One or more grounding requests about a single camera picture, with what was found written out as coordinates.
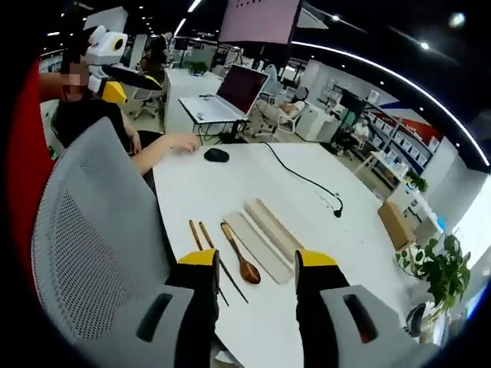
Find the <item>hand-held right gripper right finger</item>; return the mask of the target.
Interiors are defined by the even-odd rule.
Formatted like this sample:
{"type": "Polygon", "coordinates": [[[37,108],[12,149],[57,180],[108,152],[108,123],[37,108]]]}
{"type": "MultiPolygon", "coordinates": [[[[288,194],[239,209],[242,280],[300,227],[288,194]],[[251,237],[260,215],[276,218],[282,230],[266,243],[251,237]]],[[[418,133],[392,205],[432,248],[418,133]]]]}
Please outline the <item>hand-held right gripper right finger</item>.
{"type": "Polygon", "coordinates": [[[306,367],[424,367],[439,347],[419,344],[395,310],[348,283],[324,253],[295,253],[296,319],[306,367]]]}

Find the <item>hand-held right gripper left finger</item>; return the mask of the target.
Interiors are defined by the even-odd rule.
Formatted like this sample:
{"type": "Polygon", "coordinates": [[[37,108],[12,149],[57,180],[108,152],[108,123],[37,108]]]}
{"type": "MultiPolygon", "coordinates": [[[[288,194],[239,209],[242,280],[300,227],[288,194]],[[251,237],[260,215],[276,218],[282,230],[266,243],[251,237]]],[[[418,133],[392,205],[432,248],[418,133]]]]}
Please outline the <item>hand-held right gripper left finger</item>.
{"type": "Polygon", "coordinates": [[[92,367],[205,367],[219,315],[219,253],[193,251],[163,284],[133,290],[117,257],[97,264],[94,299],[110,308],[110,331],[88,342],[92,367]]]}

